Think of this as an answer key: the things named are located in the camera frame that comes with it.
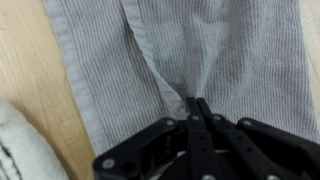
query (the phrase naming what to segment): wooden table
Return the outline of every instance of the wooden table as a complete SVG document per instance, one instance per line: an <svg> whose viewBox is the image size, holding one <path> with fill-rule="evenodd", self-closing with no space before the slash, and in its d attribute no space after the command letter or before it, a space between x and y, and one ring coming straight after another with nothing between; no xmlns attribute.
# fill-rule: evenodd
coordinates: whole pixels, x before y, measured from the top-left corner
<svg viewBox="0 0 320 180"><path fill-rule="evenodd" d="M320 117L320 1L300 2ZM41 0L0 0L0 97L13 103L46 137L72 179L91 178L93 150Z"/></svg>

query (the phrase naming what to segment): striped fabric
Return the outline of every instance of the striped fabric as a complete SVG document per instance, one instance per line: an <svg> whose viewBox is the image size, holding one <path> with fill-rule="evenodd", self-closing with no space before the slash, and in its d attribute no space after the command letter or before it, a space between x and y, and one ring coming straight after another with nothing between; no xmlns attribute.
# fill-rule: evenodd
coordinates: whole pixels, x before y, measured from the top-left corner
<svg viewBox="0 0 320 180"><path fill-rule="evenodd" d="M204 97L320 142L298 1L45 0L97 155Z"/></svg>

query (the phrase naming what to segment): black plastic part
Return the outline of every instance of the black plastic part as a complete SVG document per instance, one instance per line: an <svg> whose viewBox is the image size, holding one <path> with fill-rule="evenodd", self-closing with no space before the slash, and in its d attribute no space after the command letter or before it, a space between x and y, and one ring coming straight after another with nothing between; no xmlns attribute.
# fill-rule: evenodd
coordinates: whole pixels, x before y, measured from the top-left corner
<svg viewBox="0 0 320 180"><path fill-rule="evenodd" d="M179 130L178 124L170 118L159 120L99 156L93 164L95 179L140 180L151 177L161 165L177 155L171 150L173 145L168 143L168 137ZM103 167L103 162L108 159L115 162L112 168Z"/></svg>
<svg viewBox="0 0 320 180"><path fill-rule="evenodd" d="M311 179L320 179L318 144L250 118L239 120L237 126L275 163L296 175L306 171Z"/></svg>
<svg viewBox="0 0 320 180"><path fill-rule="evenodd" d="M187 103L186 121L163 118L99 156L95 179L145 180L169 162L160 180L320 179L320 145L250 118L235 125L203 98Z"/></svg>

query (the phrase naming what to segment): metal screw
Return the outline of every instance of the metal screw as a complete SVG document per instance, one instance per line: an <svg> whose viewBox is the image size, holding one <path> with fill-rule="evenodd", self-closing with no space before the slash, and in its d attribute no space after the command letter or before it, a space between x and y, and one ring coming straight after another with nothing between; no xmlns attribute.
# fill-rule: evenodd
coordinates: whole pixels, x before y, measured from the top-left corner
<svg viewBox="0 0 320 180"><path fill-rule="evenodd" d="M114 166L115 161L113 159L106 159L105 161L103 161L102 163L102 167L104 169L110 169Z"/></svg>
<svg viewBox="0 0 320 180"><path fill-rule="evenodd" d="M280 178L278 176L275 176L275 175L268 175L267 176L267 180L280 180Z"/></svg>
<svg viewBox="0 0 320 180"><path fill-rule="evenodd" d="M202 176L202 180L216 180L216 178L210 174L205 174Z"/></svg>
<svg viewBox="0 0 320 180"><path fill-rule="evenodd" d="M218 115L214 115L214 116L213 116L213 119L216 120L216 121L219 121L219 120L221 120L221 117L218 116Z"/></svg>
<svg viewBox="0 0 320 180"><path fill-rule="evenodd" d="M245 125L247 125L247 126L250 126L250 125L251 125L251 122L248 121L248 120L245 120L245 121L243 121L243 124L245 124Z"/></svg>
<svg viewBox="0 0 320 180"><path fill-rule="evenodd" d="M199 120L199 119L200 119L199 116L192 116L192 120L197 121L197 120Z"/></svg>
<svg viewBox="0 0 320 180"><path fill-rule="evenodd" d="M167 121L167 124L168 124L169 126L172 126L172 125L174 124L174 122L173 122L172 120L168 120L168 121Z"/></svg>

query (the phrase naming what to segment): white towel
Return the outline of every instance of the white towel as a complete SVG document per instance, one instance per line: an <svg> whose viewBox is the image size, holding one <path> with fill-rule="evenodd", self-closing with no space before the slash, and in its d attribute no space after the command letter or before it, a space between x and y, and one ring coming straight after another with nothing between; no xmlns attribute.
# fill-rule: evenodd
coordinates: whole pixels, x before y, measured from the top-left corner
<svg viewBox="0 0 320 180"><path fill-rule="evenodd" d="M9 103L0 100L0 180L69 179L46 140Z"/></svg>

